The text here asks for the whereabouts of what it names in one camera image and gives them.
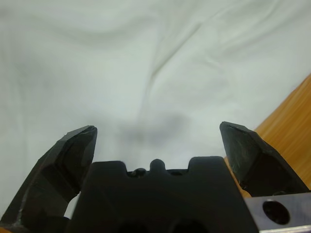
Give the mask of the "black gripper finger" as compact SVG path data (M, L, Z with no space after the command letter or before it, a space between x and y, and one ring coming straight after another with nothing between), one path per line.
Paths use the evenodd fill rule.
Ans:
M10 233L63 233L65 212L92 164L97 128L85 126L59 139L35 164L0 220Z
M308 192L279 152L255 131L224 121L220 132L229 166L240 187L252 197Z

